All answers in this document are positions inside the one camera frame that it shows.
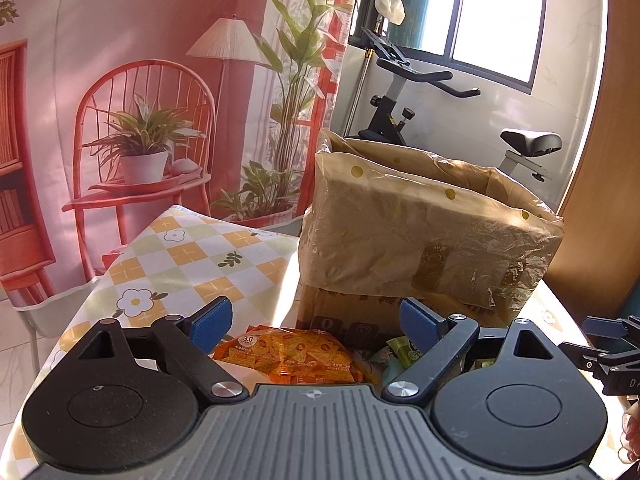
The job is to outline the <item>person right hand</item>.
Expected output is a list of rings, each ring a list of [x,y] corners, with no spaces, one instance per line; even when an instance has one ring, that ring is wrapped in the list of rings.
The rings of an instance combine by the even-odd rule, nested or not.
[[[618,457],[627,464],[634,463],[640,456],[639,401],[626,408],[622,417],[622,435]]]

